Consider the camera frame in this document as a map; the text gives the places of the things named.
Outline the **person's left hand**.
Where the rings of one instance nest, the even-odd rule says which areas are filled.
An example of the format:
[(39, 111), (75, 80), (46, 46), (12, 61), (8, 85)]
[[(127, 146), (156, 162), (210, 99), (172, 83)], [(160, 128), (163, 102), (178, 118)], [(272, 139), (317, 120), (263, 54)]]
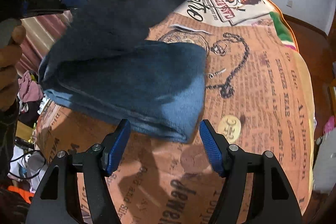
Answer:
[(1, 49), (1, 111), (11, 107), (18, 93), (16, 65), (21, 59), (21, 44), (26, 37), (24, 26), (16, 26), (11, 34), (12, 43)]

